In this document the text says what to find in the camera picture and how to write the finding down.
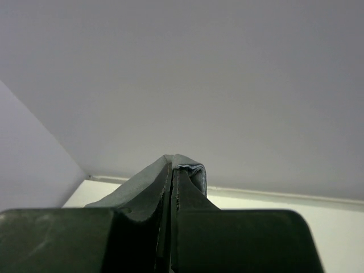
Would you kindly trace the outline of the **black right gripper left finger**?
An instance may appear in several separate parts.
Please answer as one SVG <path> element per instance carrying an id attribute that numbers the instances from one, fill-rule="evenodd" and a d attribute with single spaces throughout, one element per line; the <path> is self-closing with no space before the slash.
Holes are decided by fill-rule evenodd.
<path id="1" fill-rule="evenodd" d="M 1 213 L 2 272 L 168 272 L 172 167 L 129 202 Z"/>

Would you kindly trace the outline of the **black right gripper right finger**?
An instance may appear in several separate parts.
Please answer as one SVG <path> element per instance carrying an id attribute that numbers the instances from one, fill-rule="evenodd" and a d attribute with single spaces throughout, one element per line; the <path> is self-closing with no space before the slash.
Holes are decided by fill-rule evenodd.
<path id="1" fill-rule="evenodd" d="M 221 210 L 173 173 L 174 272 L 323 272 L 305 219 L 287 209 Z"/>

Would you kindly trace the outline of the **striped blue beige cloth placemat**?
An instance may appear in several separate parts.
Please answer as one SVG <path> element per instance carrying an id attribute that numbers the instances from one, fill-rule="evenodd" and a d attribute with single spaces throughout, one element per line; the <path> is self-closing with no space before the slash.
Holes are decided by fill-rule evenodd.
<path id="1" fill-rule="evenodd" d="M 121 206 L 132 200 L 157 178 L 162 169 L 170 164 L 172 170 L 185 170 L 191 182 L 204 194 L 207 195 L 207 175 L 203 164 L 193 159 L 180 155 L 163 155 L 155 162 L 138 172 L 119 186 L 111 194 L 102 199 L 85 205 L 87 208 L 106 208 Z"/>

